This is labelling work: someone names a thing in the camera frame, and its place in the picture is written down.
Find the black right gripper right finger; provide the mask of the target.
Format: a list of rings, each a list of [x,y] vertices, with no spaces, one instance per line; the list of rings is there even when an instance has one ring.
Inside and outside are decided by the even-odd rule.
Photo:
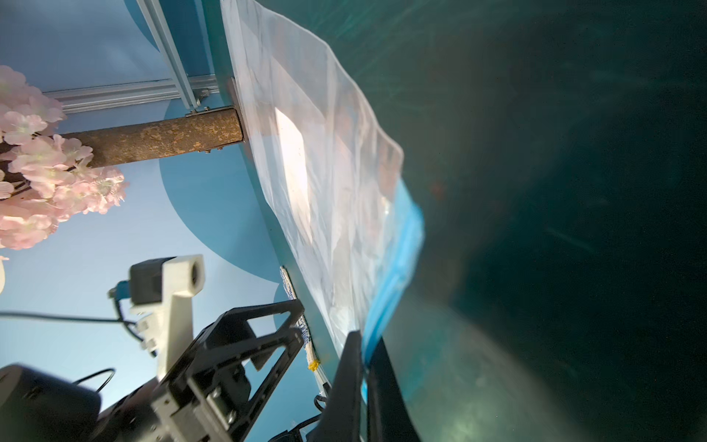
[[[379,341],[372,355],[366,383],[367,440],[420,442],[383,340]]]

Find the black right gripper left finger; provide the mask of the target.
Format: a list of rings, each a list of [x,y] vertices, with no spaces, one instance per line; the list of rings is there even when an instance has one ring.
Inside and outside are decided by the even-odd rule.
[[[360,331],[348,334],[325,410],[312,432],[314,442],[357,442],[361,439],[364,365]]]

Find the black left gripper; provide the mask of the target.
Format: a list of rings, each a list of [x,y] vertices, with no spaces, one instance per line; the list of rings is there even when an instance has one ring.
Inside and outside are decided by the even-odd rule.
[[[191,358],[99,414],[91,441],[244,441],[304,345],[298,300],[230,309],[191,345]],[[285,315],[257,336],[249,321]]]

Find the clear zip-top bag blue zipper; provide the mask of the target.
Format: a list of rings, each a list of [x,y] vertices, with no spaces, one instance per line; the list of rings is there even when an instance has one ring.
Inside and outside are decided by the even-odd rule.
[[[425,240],[402,148],[331,47],[255,1],[221,5],[256,171],[337,350],[370,361]]]

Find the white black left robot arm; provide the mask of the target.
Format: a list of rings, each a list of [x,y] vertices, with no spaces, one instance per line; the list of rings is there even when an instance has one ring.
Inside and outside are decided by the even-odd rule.
[[[26,366],[1,370],[4,441],[243,441],[304,344],[297,299],[230,309],[164,379],[106,410],[101,396]]]

